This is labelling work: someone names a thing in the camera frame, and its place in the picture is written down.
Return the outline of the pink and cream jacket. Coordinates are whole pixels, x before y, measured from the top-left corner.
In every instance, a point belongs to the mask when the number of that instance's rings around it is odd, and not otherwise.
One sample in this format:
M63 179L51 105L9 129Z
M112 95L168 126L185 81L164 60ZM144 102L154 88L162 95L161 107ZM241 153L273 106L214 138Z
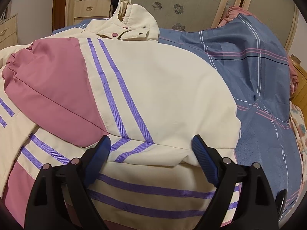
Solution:
M146 9L120 0L108 20L1 50L1 198L19 224L45 163L108 136L89 194L109 227L197 225L214 187L191 140L232 158L241 123L217 70L159 34Z

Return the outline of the wooden headboard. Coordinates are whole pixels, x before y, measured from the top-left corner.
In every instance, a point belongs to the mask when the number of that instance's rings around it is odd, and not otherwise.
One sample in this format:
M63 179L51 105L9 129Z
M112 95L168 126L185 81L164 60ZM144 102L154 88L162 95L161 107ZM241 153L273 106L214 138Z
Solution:
M290 58L290 60L292 61L292 64L298 74L299 81L297 89L295 90L295 93L291 95L290 100L294 105L297 105L301 109L303 116L306 119L306 70L301 65L297 64L297 62L292 58Z

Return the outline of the blue plaid bed sheet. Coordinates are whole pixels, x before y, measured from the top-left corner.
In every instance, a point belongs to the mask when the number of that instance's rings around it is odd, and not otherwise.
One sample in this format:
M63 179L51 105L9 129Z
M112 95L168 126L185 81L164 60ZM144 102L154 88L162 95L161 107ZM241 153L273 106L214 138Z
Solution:
M90 195L104 220L139 227L193 226L213 193L191 150L201 135L223 156L259 162L283 216L300 196L301 156L289 120L290 78L280 42L253 16L195 33L100 32L110 20L54 33L78 37L112 149Z

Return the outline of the light wood side cabinet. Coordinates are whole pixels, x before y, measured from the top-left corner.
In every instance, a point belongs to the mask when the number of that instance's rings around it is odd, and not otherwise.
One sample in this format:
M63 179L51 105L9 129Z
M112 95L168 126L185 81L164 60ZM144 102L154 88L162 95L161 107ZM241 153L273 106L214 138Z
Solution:
M18 44L17 14L1 21L0 50Z

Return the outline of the brown wooden door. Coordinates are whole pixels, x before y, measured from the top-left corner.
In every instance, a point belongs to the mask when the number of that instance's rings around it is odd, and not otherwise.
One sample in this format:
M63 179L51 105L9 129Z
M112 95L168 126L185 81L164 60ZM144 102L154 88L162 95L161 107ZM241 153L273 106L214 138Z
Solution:
M66 0L53 0L52 30L58 30L65 25Z

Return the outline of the wardrobe with frosted sliding doors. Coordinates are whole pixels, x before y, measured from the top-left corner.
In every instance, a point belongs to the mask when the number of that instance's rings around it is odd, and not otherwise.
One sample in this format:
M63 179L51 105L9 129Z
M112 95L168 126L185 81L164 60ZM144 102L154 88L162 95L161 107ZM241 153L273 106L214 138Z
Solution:
M231 6L254 14L291 48L298 23L293 0L131 0L146 8L164 29L196 32L216 27ZM84 19L109 18L118 0L66 0L64 22L75 25Z

